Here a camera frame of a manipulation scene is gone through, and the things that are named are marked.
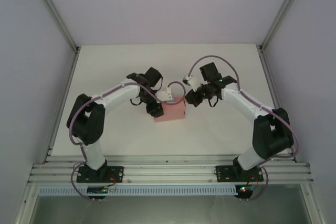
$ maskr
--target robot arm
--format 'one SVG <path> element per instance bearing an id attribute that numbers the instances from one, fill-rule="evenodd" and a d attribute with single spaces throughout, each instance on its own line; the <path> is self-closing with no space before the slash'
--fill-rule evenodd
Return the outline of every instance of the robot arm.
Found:
<path id="1" fill-rule="evenodd" d="M 253 146 L 233 160 L 233 170 L 238 178 L 293 145 L 291 132 L 272 115 L 248 101 L 240 93 L 237 81 L 234 78 L 231 76 L 222 78 L 214 63 L 207 64 L 200 70 L 207 84 L 200 84 L 192 76 L 186 76 L 183 80 L 184 83 L 193 88 L 186 95 L 187 102 L 197 107 L 203 100 L 208 99 L 210 106 L 214 107 L 219 100 L 224 100 L 235 107 L 254 125 Z M 244 94 L 257 104 L 261 104 L 245 91 Z M 211 105 L 210 99 L 213 97 L 217 97 L 217 101 Z M 289 123 L 288 114 L 284 109 L 275 110 L 265 105 L 262 105 L 262 107 L 273 111 Z"/>
<path id="2" fill-rule="evenodd" d="M 157 103 L 153 97 L 136 84 L 141 84 L 150 90 L 152 94 L 156 94 L 156 90 L 151 88 L 161 78 L 161 74 L 156 69 L 150 68 L 145 74 L 132 73 L 128 75 L 119 85 L 99 95 L 88 97 L 85 94 L 81 94 L 77 97 L 67 122 L 68 128 L 70 128 L 70 123 L 75 113 L 88 101 L 95 100 L 80 111 L 72 126 L 72 135 L 78 138 L 82 146 L 83 155 L 86 158 L 86 166 L 91 170 L 100 170 L 102 167 L 107 166 L 99 138 L 103 133 L 105 115 L 123 102 L 139 97 L 141 102 L 146 104 L 148 114 L 156 118 L 163 115 L 162 105 Z M 164 91 L 158 92 L 161 99 L 163 97 L 162 93 Z M 164 101 L 169 101 L 170 99 L 174 99 L 172 95 L 166 97 Z"/>

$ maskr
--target black bracket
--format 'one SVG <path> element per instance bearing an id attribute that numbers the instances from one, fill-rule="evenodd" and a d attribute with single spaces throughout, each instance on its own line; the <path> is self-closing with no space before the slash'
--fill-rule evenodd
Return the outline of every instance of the black bracket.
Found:
<path id="1" fill-rule="evenodd" d="M 217 182 L 263 182 L 264 177 L 262 176 L 261 168 L 254 167 L 240 176 L 234 170 L 232 165 L 218 165 L 216 166 L 216 176 Z"/>
<path id="2" fill-rule="evenodd" d="M 77 97 L 67 121 L 67 128 L 70 127 L 72 118 L 79 108 L 90 100 L 91 97 L 88 97 L 85 94 L 81 94 Z M 90 105 L 86 106 L 77 116 L 72 127 L 73 136 L 79 137 L 79 139 L 83 141 L 84 145 L 95 143 L 103 134 L 104 119 L 104 106 L 95 102 L 91 103 Z"/>
<path id="3" fill-rule="evenodd" d="M 98 170 L 93 170 L 85 165 L 78 169 L 77 183 L 121 183 L 124 176 L 123 166 L 103 165 Z"/>

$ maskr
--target pink block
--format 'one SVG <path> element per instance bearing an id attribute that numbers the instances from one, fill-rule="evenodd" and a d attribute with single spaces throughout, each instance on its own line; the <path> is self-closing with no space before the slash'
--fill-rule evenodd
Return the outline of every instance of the pink block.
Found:
<path id="1" fill-rule="evenodd" d="M 181 97 L 175 97 L 175 102 L 178 102 Z M 163 116 L 155 118 L 155 122 L 164 122 L 176 119 L 185 118 L 185 102 L 180 102 L 177 105 L 166 105 L 162 104 Z"/>

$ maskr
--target metal bar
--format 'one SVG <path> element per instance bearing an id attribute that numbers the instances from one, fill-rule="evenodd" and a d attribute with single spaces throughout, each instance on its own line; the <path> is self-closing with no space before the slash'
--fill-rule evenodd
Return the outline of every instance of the metal bar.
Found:
<path id="1" fill-rule="evenodd" d="M 265 167 L 269 173 L 307 173 L 309 172 L 309 167 L 307 166 L 298 166 L 298 167 L 276 167 L 270 166 Z M 41 175 L 41 174 L 53 174 L 53 175 L 63 175 L 71 174 L 72 167 L 69 168 L 47 168 L 47 169 L 33 169 L 32 175 Z M 138 168 L 128 168 L 125 167 L 125 175 L 131 174 L 156 174 L 156 175 L 173 175 L 173 174 L 213 174 L 214 166 L 211 167 L 138 167 Z"/>
<path id="2" fill-rule="evenodd" d="M 284 17 L 288 13 L 288 10 L 290 9 L 292 3 L 294 0 L 284 0 L 278 13 L 277 16 L 275 17 L 271 27 L 269 28 L 264 40 L 261 43 L 261 50 L 264 52 L 271 40 L 273 39 L 275 33 L 277 32 L 281 22 L 283 21 Z"/>
<path id="3" fill-rule="evenodd" d="M 258 50 L 258 53 L 259 53 L 262 68 L 263 68 L 264 73 L 265 73 L 266 81 L 267 81 L 267 84 L 268 84 L 268 89 L 269 89 L 269 92 L 271 93 L 271 97 L 272 97 L 272 100 L 273 100 L 274 107 L 276 109 L 280 108 L 280 107 L 282 107 L 281 100 L 280 100 L 279 92 L 278 92 L 278 90 L 276 88 L 276 85 L 275 85 L 275 82 L 274 82 L 274 77 L 273 77 L 272 72 L 270 70 L 268 59 L 267 59 L 267 57 L 265 57 L 265 53 L 262 52 L 261 46 L 257 46 L 257 50 Z"/>
<path id="4" fill-rule="evenodd" d="M 324 211 L 321 210 L 321 203 L 318 195 L 315 192 L 316 185 L 301 184 L 301 189 L 311 222 L 314 224 L 328 223 Z"/>
<path id="5" fill-rule="evenodd" d="M 232 160 L 236 158 L 237 155 L 204 155 L 204 156 L 105 156 L 105 159 L 110 162 L 157 162 L 157 163 L 192 163 L 198 162 L 206 164 L 208 162 L 224 162 L 229 161 L 232 163 Z M 274 161 L 282 161 L 292 163 L 292 160 L 274 158 Z M 83 156 L 48 156 L 46 162 L 82 162 Z"/>
<path id="6" fill-rule="evenodd" d="M 74 57 L 73 57 L 74 59 L 73 59 L 72 64 L 69 68 L 67 79 L 66 79 L 63 91 L 61 93 L 60 100 L 58 102 L 57 110 L 56 110 L 54 120 L 53 120 L 53 123 L 52 123 L 53 127 L 52 127 L 52 130 L 51 130 L 51 133 L 50 133 L 50 137 L 47 140 L 48 144 L 46 145 L 46 149 L 44 151 L 44 156 L 39 161 L 40 163 L 44 163 L 47 160 L 48 155 L 51 154 L 50 147 L 54 145 L 54 142 L 55 142 L 55 139 L 56 139 L 58 127 L 59 127 L 59 124 L 60 124 L 60 121 L 61 121 L 61 118 L 62 118 L 62 114 L 63 114 L 63 109 L 64 109 L 64 106 L 65 106 L 65 102 L 67 100 L 67 96 L 68 96 L 68 92 L 69 92 L 69 89 L 70 89 L 72 77 L 74 75 L 77 60 L 78 60 L 78 57 L 79 57 L 79 52 L 80 52 L 80 48 L 78 48 L 76 54 L 74 55 Z"/>
<path id="7" fill-rule="evenodd" d="M 27 185 L 21 200 L 14 224 L 29 224 L 32 218 L 35 203 L 39 193 L 39 186 Z"/>
<path id="8" fill-rule="evenodd" d="M 231 164 L 234 156 L 128 156 L 107 157 L 109 164 L 124 166 L 123 185 L 218 184 L 216 165 Z M 29 184 L 69 185 L 72 167 L 80 157 L 54 157 L 43 165 L 34 165 Z M 269 161 L 265 164 L 272 184 L 311 183 L 312 176 L 307 163 L 293 160 Z"/>
<path id="9" fill-rule="evenodd" d="M 74 42 L 70 32 L 68 31 L 65 23 L 61 19 L 58 11 L 56 10 L 53 2 L 51 0 L 42 0 L 45 6 L 47 7 L 49 13 L 51 14 L 55 24 L 57 25 L 60 32 L 65 37 L 66 41 L 68 42 L 69 46 L 73 49 L 74 52 L 77 51 L 76 43 Z"/>

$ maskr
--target purple cable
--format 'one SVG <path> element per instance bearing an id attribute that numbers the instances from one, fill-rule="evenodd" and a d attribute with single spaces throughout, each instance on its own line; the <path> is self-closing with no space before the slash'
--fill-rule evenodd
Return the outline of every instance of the purple cable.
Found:
<path id="1" fill-rule="evenodd" d="M 191 75 L 192 71 L 194 70 L 195 66 L 203 59 L 206 59 L 206 58 L 217 58 L 217 59 L 220 59 L 222 60 L 223 62 L 225 62 L 226 64 L 229 65 L 229 67 L 233 70 L 233 72 L 235 73 L 236 75 L 236 79 L 237 79 L 237 87 L 238 87 L 238 91 L 242 94 L 242 96 L 247 100 L 249 101 L 250 103 L 254 104 L 255 106 L 261 108 L 262 110 L 264 110 L 265 112 L 271 114 L 273 117 L 275 117 L 276 119 L 278 119 L 281 123 L 283 123 L 290 131 L 291 133 L 293 134 L 295 140 L 296 140 L 296 150 L 294 151 L 294 153 L 290 154 L 290 155 L 275 155 L 273 157 L 280 157 L 280 158 L 292 158 L 292 157 L 295 157 L 299 151 L 300 151 L 300 142 L 299 142 L 299 138 L 296 134 L 296 132 L 294 131 L 294 129 L 284 120 L 282 119 L 281 117 L 279 117 L 277 114 L 275 114 L 273 111 L 267 109 L 267 108 L 264 108 L 261 104 L 259 104 L 258 102 L 254 101 L 253 99 L 251 99 L 250 97 L 248 97 L 244 92 L 243 90 L 241 89 L 240 87 L 240 79 L 239 79 L 239 75 L 238 75 L 238 72 L 236 71 L 236 69 L 234 68 L 234 66 L 231 65 L 230 62 L 228 62 L 226 59 L 220 57 L 220 56 L 216 56 L 216 55 L 208 55 L 208 56 L 203 56 L 201 58 L 199 58 L 199 60 L 197 62 L 195 62 L 193 64 L 193 66 L 191 67 L 190 69 L 190 72 L 189 72 L 189 75 Z"/>
<path id="2" fill-rule="evenodd" d="M 118 87 L 116 87 L 116 88 L 114 88 L 114 89 L 112 89 L 112 90 L 106 92 L 106 93 L 103 94 L 101 97 L 96 97 L 96 98 L 93 98 L 93 99 L 87 101 L 86 103 L 84 103 L 84 104 L 83 104 L 83 105 L 76 111 L 76 113 L 74 114 L 74 116 L 73 116 L 73 118 L 72 118 L 72 120 L 71 120 L 71 122 L 70 122 L 70 125 L 69 125 L 69 138 L 70 138 L 70 141 L 71 141 L 72 144 L 74 144 L 74 145 L 80 145 L 80 146 L 81 146 L 80 149 L 81 149 L 81 151 L 82 151 L 82 153 L 83 153 L 83 156 L 84 156 L 85 161 L 87 161 L 87 156 L 86 156 L 86 154 L 85 154 L 85 152 L 84 152 L 83 144 L 82 144 L 82 143 L 77 143 L 77 142 L 74 140 L 74 138 L 72 137 L 72 128 L 73 128 L 73 126 L 74 126 L 73 124 L 74 124 L 75 120 L 77 119 L 79 113 L 80 113 L 80 112 L 81 112 L 87 105 L 89 105 L 89 104 L 91 104 L 91 103 L 93 103 L 93 102 L 95 102 L 95 101 L 98 101 L 99 99 L 104 98 L 104 97 L 106 97 L 106 96 L 112 94 L 113 92 L 116 92 L 117 90 L 122 89 L 123 87 L 126 87 L 126 86 L 133 86 L 133 85 L 137 85 L 137 86 L 139 86 L 140 88 L 142 88 L 144 91 L 146 91 L 151 97 L 153 97 L 154 99 L 156 99 L 158 102 L 161 102 L 161 103 L 166 104 L 166 105 L 176 105 L 176 104 L 179 104 L 179 103 L 183 102 L 184 97 L 185 97 L 185 95 L 186 95 L 186 90 L 185 90 L 185 87 L 183 86 L 183 84 L 180 83 L 180 82 L 178 82 L 178 81 L 173 81 L 173 82 L 169 83 L 169 84 L 168 84 L 168 87 L 170 87 L 172 84 L 175 84 L 175 83 L 179 84 L 179 85 L 183 88 L 183 96 L 182 96 L 182 98 L 181 98 L 179 101 L 177 101 L 177 102 L 173 102 L 173 103 L 168 103 L 168 102 L 161 101 L 161 100 L 158 99 L 155 95 L 153 95 L 153 94 L 151 93 L 151 91 L 149 91 L 145 86 L 143 86 L 143 85 L 141 85 L 141 84 L 139 84 L 139 83 L 136 83 L 136 82 L 131 82 L 131 83 L 126 83 L 126 84 L 124 84 L 124 85 L 120 85 L 120 86 L 118 86 Z"/>
<path id="3" fill-rule="evenodd" d="M 82 162 L 82 163 L 80 163 L 78 166 L 76 166 L 75 168 L 73 168 L 73 171 L 72 171 L 71 176 L 70 176 L 70 182 L 71 182 L 73 188 L 74 188 L 75 191 L 79 194 L 80 197 L 82 197 L 82 198 L 84 198 L 84 199 L 86 199 L 86 200 L 89 200 L 89 201 L 95 201 L 94 199 L 90 199 L 88 196 L 82 194 L 82 193 L 80 192 L 80 190 L 78 190 L 78 188 L 76 187 L 75 182 L 73 181 L 73 175 L 75 174 L 75 171 L 76 171 L 80 166 L 84 165 L 85 163 L 86 163 L 86 162 Z"/>
<path id="4" fill-rule="evenodd" d="M 260 168 L 264 170 L 265 175 L 266 175 L 266 183 L 265 183 L 265 187 L 263 188 L 263 190 L 261 191 L 261 193 L 258 194 L 256 197 L 253 197 L 253 198 L 251 198 L 251 199 L 242 199 L 242 200 L 244 200 L 244 201 L 256 200 L 256 199 L 259 199 L 262 195 L 265 194 L 265 192 L 266 192 L 266 190 L 267 190 L 267 187 L 268 187 L 268 172 L 266 171 L 266 169 L 265 169 L 263 166 L 261 166 Z"/>

